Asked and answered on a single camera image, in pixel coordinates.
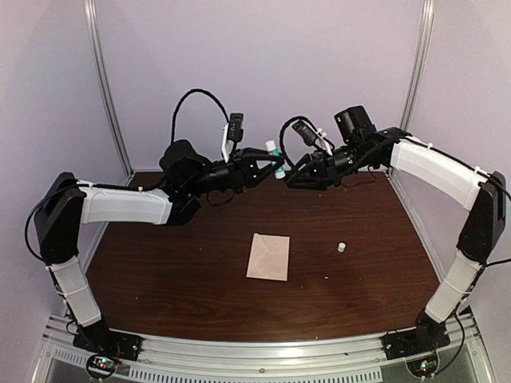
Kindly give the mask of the green white glue stick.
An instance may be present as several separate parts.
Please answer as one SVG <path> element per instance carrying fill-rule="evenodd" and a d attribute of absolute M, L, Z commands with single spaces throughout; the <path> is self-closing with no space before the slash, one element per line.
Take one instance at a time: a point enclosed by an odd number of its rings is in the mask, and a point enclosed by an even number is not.
<path fill-rule="evenodd" d="M 276 147 L 274 140 L 268 140 L 265 142 L 267 153 L 272 156 L 275 160 L 271 162 L 271 165 L 279 165 L 274 171 L 275 178 L 281 180 L 285 177 L 285 171 L 283 168 L 283 159 L 280 157 L 279 151 Z"/>

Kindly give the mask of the white glue stick cap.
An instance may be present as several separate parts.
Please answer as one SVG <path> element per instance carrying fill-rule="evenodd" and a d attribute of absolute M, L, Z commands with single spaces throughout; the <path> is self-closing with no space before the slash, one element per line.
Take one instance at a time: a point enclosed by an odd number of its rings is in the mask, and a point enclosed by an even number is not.
<path fill-rule="evenodd" d="M 338 253 L 343 253 L 346 250 L 347 245 L 344 242 L 339 242 L 337 246 Z"/>

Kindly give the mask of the beige envelope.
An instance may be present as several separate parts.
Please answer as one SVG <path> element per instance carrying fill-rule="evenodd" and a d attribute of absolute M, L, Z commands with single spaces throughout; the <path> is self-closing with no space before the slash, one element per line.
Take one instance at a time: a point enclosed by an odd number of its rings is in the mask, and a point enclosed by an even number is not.
<path fill-rule="evenodd" d="M 290 254 L 290 238 L 279 235 L 252 237 L 247 278 L 286 282 Z"/>

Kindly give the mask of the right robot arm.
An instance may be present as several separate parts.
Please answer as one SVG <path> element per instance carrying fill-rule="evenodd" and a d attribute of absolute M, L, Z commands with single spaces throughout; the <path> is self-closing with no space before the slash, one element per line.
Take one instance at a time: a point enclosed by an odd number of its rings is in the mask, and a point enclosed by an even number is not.
<path fill-rule="evenodd" d="M 270 310 L 283 340 L 341 338 L 414 324 L 454 260 L 468 212 L 410 174 L 394 187 L 359 173 L 324 191 L 278 182 L 288 280 Z"/>

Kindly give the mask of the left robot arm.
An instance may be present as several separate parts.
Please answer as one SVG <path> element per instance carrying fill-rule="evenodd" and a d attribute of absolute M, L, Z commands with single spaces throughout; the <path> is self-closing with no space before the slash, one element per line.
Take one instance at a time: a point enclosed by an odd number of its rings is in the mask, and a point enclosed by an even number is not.
<path fill-rule="evenodd" d="M 271 149 L 242 148 L 210 161 L 187 140 L 170 144 L 160 159 L 162 182 L 152 187 L 99 184 L 72 172 L 58 175 L 31 210 L 38 248 L 28 247 L 50 273 L 57 292 L 83 331 L 85 343 L 107 354 L 115 338 L 95 299 L 86 270 L 110 223 L 147 223 L 179 227 L 200 210 L 199 198 L 211 192 L 242 193 L 283 166 Z"/>

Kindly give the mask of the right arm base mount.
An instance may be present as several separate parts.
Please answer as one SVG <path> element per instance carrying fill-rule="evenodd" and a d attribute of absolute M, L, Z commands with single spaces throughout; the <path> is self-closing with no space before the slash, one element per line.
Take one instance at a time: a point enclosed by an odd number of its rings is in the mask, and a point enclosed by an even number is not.
<path fill-rule="evenodd" d="M 411 330 L 389 330 L 381 341 L 387 360 L 432 352 L 451 343 L 446 325 L 429 319 L 419 319 Z"/>

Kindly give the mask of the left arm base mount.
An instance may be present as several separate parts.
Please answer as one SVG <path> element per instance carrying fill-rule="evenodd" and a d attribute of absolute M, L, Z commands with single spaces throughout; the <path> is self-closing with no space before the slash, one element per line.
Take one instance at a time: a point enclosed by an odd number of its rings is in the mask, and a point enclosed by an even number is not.
<path fill-rule="evenodd" d="M 73 339 L 79 349 L 128 361 L 137 361 L 141 344 L 141 336 L 111 330 L 104 318 L 89 326 L 77 324 Z"/>

